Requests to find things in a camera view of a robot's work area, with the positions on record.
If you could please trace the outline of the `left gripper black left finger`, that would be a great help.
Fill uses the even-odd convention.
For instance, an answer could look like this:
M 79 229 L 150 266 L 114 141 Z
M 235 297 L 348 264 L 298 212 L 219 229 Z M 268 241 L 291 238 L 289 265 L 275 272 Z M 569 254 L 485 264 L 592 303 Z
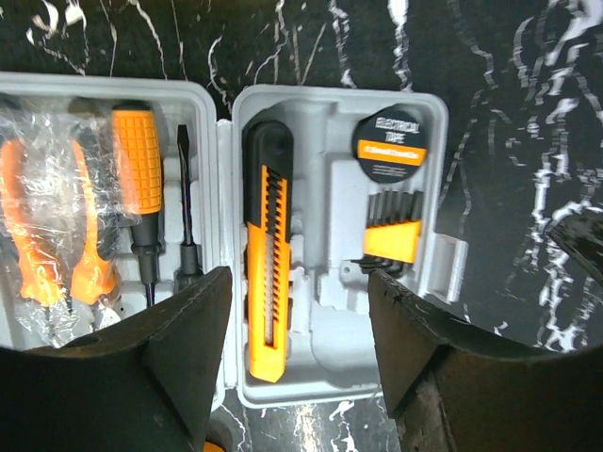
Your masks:
M 219 266 L 65 347 L 1 352 L 5 451 L 199 451 L 231 311 Z

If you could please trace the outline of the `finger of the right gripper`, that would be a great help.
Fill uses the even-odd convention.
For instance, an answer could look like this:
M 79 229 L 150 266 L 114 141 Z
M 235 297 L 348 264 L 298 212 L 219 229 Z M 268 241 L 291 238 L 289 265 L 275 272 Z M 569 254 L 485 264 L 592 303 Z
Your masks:
M 587 210 L 557 221 L 549 237 L 592 278 L 602 277 L 602 213 Z

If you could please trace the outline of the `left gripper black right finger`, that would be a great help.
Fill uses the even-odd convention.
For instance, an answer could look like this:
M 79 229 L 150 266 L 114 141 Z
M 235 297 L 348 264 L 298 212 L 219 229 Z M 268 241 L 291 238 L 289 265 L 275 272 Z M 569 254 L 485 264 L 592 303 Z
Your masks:
M 556 353 L 475 327 L 377 270 L 369 316 L 404 451 L 598 451 L 602 350 Z

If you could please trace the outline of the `yellow tape measure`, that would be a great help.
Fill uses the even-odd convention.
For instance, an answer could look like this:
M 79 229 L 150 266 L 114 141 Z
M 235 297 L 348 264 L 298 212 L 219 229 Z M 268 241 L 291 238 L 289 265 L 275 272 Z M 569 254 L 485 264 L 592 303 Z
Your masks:
M 225 448 L 217 439 L 207 438 L 204 441 L 204 445 L 203 445 L 203 448 L 201 449 L 201 451 L 202 452 L 225 452 Z

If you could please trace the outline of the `orange black screwdriver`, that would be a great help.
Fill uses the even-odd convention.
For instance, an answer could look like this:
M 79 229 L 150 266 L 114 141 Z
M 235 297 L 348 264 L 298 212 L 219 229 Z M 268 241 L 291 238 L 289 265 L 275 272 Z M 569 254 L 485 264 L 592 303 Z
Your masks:
M 139 222 L 130 227 L 131 251 L 138 258 L 139 278 L 146 303 L 155 304 L 159 281 L 158 257 L 162 251 L 159 232 L 163 207 L 163 173 L 159 136 L 152 107 L 129 100 L 111 111 L 112 132 L 117 139 L 124 203 Z
M 180 292 L 203 276 L 199 264 L 199 253 L 194 242 L 191 216 L 191 193 L 189 171 L 189 137 L 187 126 L 177 127 L 177 146 L 180 162 L 180 184 L 184 238 L 180 245 L 181 265 L 175 274 L 175 292 Z

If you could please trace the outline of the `orange pliers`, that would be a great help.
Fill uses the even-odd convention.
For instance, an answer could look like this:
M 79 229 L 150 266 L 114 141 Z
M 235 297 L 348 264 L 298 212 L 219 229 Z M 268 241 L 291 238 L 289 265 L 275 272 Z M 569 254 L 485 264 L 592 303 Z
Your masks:
M 1 227 L 16 320 L 40 334 L 119 322 L 121 195 L 106 120 L 1 107 Z

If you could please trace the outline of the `grey plastic tool case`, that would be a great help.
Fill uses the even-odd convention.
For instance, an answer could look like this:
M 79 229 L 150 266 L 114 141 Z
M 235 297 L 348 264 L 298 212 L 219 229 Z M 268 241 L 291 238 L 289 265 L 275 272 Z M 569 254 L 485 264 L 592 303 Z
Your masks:
M 221 405 L 236 388 L 251 408 L 352 400 L 381 391 L 368 316 L 368 277 L 358 266 L 371 218 L 392 218 L 402 193 L 422 193 L 416 258 L 400 276 L 423 298 L 455 302 L 462 285 L 467 244 L 435 230 L 447 145 L 448 109 L 439 97 L 417 92 L 255 85 L 236 97 L 222 120 L 208 90 L 188 81 L 3 73 L 1 90 L 22 102 L 66 106 L 76 97 L 98 103 L 149 103 L 164 159 L 165 242 L 159 259 L 158 295 L 169 297 L 180 263 L 176 127 L 185 124 L 192 153 L 195 241 L 205 269 L 228 266 L 233 301 L 213 399 Z M 404 131 L 419 131 L 427 154 L 416 174 L 395 184 L 371 181 L 352 150 L 357 124 L 402 113 Z M 294 136 L 292 196 L 292 309 L 286 369 L 275 383 L 249 371 L 245 319 L 242 133 L 265 120 L 284 122 Z

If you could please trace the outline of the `orange utility knife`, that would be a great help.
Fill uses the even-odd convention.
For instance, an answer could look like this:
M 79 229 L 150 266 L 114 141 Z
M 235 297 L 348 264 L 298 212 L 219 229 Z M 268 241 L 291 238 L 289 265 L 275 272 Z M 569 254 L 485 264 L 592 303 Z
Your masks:
M 285 372 L 293 151 L 292 132 L 281 121 L 260 121 L 242 140 L 249 370 L 270 383 Z

